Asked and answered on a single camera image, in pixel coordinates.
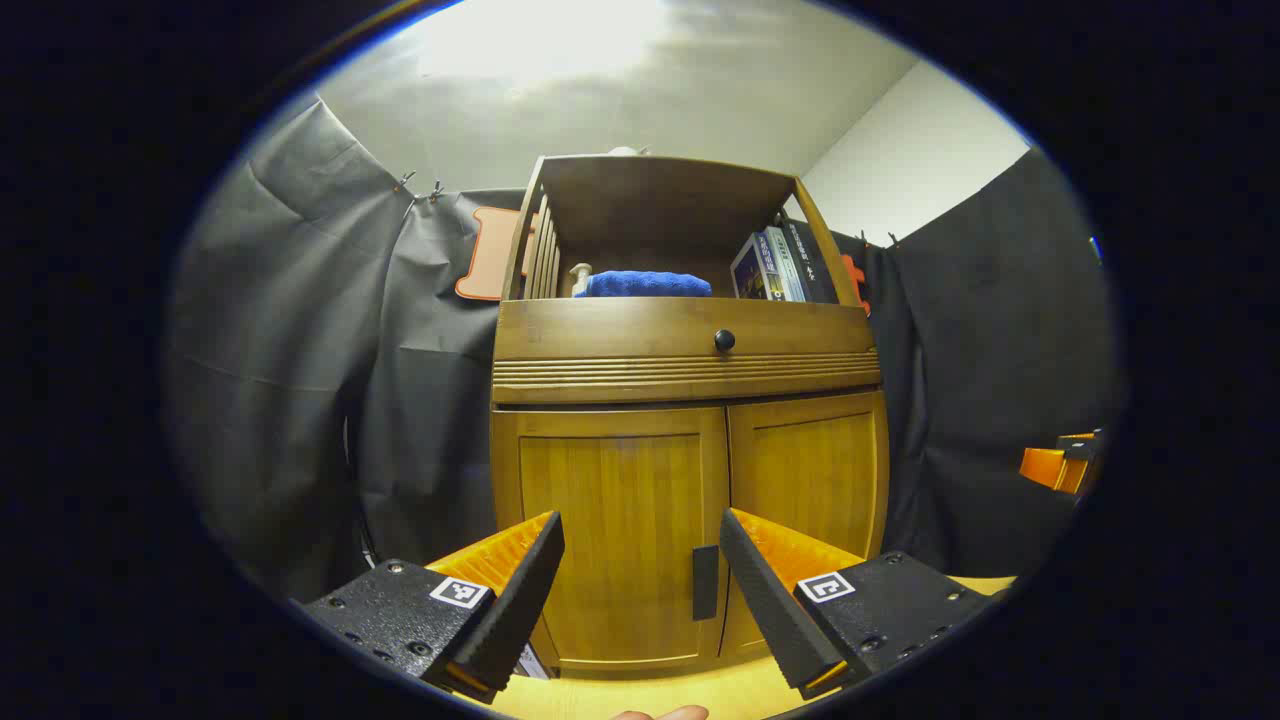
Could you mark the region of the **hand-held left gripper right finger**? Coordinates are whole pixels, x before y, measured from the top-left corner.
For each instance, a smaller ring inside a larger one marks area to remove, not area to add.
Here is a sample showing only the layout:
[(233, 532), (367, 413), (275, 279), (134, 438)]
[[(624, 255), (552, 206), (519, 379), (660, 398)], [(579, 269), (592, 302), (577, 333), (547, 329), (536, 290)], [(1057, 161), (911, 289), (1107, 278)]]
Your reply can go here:
[(804, 700), (869, 682), (961, 635), (1001, 601), (897, 551), (860, 559), (739, 509), (719, 547), (780, 671)]

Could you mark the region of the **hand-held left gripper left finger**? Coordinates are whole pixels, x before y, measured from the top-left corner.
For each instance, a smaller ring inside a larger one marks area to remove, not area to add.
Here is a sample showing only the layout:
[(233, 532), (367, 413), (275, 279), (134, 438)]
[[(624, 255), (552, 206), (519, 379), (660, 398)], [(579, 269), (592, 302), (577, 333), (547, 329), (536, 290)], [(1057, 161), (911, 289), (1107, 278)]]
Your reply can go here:
[(561, 515), (541, 512), (429, 565), (388, 559), (300, 611), (376, 666), (489, 705), (518, 666), (563, 553)]

